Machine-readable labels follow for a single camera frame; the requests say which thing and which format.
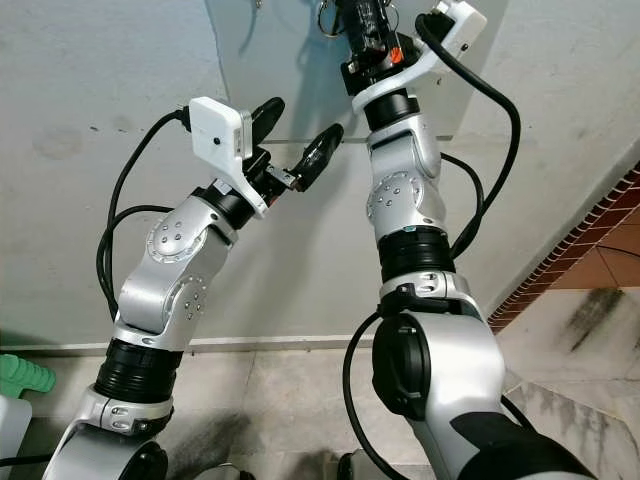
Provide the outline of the grey robot left foot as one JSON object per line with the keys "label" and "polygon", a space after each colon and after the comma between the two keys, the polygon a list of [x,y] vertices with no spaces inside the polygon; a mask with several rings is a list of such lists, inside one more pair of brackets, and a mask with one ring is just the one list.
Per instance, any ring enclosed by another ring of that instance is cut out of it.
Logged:
{"label": "grey robot left foot", "polygon": [[215,480],[257,480],[252,472],[233,465],[233,463],[221,463],[218,466],[218,475]]}

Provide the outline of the grey robot foot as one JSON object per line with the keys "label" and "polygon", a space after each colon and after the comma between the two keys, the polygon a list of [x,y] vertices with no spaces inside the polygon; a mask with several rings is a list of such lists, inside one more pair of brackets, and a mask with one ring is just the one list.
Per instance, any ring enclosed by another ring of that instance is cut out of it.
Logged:
{"label": "grey robot foot", "polygon": [[357,449],[339,458],[335,480],[384,480],[384,476],[367,453]]}
{"label": "grey robot foot", "polygon": [[257,480],[252,472],[233,465],[233,463],[221,463],[218,466],[218,475],[215,480]]}

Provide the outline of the grey robot right foot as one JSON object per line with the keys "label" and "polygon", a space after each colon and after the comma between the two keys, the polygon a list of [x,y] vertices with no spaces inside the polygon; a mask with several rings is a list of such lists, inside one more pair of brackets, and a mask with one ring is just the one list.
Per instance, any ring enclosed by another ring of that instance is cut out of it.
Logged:
{"label": "grey robot right foot", "polygon": [[367,453],[357,449],[339,458],[335,480],[384,480],[384,476]]}

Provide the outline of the green plastic stool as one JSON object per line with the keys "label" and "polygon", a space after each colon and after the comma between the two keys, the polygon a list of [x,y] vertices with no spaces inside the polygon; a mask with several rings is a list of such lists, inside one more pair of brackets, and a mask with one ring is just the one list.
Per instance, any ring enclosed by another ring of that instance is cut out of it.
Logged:
{"label": "green plastic stool", "polygon": [[49,393],[56,383],[55,372],[15,355],[0,355],[0,394],[19,399],[24,390]]}

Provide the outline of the white plastic folding table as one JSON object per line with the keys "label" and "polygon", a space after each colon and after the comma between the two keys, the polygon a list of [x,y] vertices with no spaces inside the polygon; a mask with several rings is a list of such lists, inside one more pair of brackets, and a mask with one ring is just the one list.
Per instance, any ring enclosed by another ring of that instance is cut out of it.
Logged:
{"label": "white plastic folding table", "polygon": [[17,456],[31,419],[32,406],[26,399],[0,396],[1,460]]}

